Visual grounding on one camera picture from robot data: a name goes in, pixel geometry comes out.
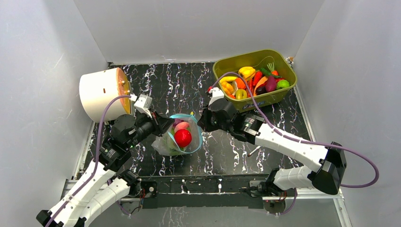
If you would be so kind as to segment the purple toy onion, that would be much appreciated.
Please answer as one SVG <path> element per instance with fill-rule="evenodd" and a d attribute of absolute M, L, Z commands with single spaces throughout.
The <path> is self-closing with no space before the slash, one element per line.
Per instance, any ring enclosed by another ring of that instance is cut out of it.
<path fill-rule="evenodd" d="M 184 120 L 179 119 L 179 118 L 174 118 L 174 123 L 173 123 L 173 127 L 175 127 L 176 125 L 180 124 L 184 122 Z"/>

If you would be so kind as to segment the pink toy peach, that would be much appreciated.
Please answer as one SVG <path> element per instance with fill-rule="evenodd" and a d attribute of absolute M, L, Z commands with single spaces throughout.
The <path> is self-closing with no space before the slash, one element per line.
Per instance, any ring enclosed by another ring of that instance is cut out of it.
<path fill-rule="evenodd" d="M 174 132 L 177 132 L 179 130 L 186 130 L 189 127 L 190 125 L 188 122 L 180 122 L 174 127 Z"/>

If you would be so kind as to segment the green toy leaf vegetable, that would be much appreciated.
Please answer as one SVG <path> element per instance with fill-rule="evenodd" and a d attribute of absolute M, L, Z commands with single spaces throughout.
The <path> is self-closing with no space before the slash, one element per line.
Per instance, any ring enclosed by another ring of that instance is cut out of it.
<path fill-rule="evenodd" d="M 176 145 L 176 142 L 174 140 L 174 130 L 171 128 L 166 136 L 166 143 L 167 143 L 167 148 L 168 148 L 168 155 L 169 156 L 177 156 L 181 155 L 181 150 L 180 148 Z"/>

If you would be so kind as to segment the red toy apple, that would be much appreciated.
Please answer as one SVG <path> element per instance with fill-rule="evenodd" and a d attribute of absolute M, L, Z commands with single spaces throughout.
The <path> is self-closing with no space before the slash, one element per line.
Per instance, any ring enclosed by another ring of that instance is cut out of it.
<path fill-rule="evenodd" d="M 185 148 L 192 141 L 192 135 L 189 130 L 179 130 L 174 134 L 174 140 L 178 147 Z"/>

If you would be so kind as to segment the clear zip top bag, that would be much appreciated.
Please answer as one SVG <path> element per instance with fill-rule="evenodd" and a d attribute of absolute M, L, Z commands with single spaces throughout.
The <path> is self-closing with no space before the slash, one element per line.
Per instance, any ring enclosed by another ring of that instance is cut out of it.
<path fill-rule="evenodd" d="M 203 137 L 194 115 L 179 113 L 170 118 L 173 124 L 161 137 L 156 137 L 152 148 L 163 156 L 186 155 L 199 150 Z"/>

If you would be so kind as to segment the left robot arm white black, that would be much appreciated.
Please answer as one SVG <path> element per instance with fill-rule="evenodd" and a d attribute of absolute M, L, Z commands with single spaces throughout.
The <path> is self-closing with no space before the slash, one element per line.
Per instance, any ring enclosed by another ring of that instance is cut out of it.
<path fill-rule="evenodd" d="M 139 176 L 130 170 L 118 171 L 135 145 L 150 135 L 163 135 L 173 123 L 174 119 L 156 112 L 119 116 L 103 140 L 98 158 L 70 191 L 50 210 L 41 210 L 36 220 L 43 227 L 88 227 L 119 199 L 139 195 Z"/>

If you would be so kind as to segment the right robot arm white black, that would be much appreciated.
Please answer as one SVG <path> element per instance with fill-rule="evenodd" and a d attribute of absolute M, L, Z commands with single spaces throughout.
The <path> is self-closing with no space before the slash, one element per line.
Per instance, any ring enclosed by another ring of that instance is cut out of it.
<path fill-rule="evenodd" d="M 329 195 L 339 192 L 347 167 L 339 143 L 315 145 L 281 129 L 271 128 L 262 117 L 240 113 L 224 98 L 203 108 L 198 126 L 205 132 L 229 132 L 238 141 L 269 148 L 301 162 L 301 167 L 272 170 L 262 190 L 273 196 L 292 188 L 315 188 Z"/>

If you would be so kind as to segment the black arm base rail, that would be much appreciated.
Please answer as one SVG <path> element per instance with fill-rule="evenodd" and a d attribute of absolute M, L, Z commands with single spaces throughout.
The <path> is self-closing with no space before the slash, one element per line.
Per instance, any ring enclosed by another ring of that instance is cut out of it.
<path fill-rule="evenodd" d="M 272 192 L 267 175 L 143 176 L 146 209 L 167 207 L 270 207 L 282 210 L 294 190 Z"/>

